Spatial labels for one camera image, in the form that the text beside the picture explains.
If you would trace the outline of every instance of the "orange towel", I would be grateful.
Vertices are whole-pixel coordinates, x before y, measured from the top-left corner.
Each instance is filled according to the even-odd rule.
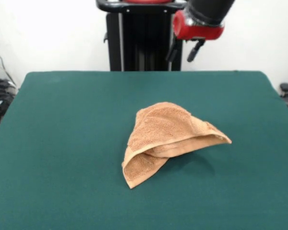
[[[130,188],[154,175],[170,157],[231,140],[212,124],[168,102],[141,109],[136,114],[122,163]]]

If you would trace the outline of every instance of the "white wall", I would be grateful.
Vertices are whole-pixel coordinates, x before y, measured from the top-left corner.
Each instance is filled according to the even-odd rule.
[[[108,70],[105,13],[95,0],[0,0],[0,54],[20,84],[44,70]],[[217,41],[183,70],[261,70],[288,82],[288,0],[236,0]]]

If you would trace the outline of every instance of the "green felt surface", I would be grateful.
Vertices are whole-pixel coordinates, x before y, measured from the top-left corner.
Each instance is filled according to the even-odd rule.
[[[227,134],[130,190],[136,112]],[[0,230],[288,230],[288,109],[260,72],[30,73],[0,126]]]

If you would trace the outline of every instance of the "towel fold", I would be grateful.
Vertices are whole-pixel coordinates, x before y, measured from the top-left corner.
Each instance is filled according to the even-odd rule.
[[[136,114],[122,163],[123,175],[134,188],[154,175],[167,160],[208,146],[231,143],[212,124],[180,106],[163,102]]]

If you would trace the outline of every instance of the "cable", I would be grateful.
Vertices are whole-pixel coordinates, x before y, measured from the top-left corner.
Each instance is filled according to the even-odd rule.
[[[3,62],[3,59],[2,57],[0,56],[0,60],[1,60],[1,65],[2,65],[2,68],[3,70],[5,71],[6,75],[8,75],[9,79],[11,80],[11,82],[13,82],[14,85],[16,85],[16,83],[14,82],[13,78],[10,76],[10,74],[7,72],[5,66],[4,66],[4,62]]]

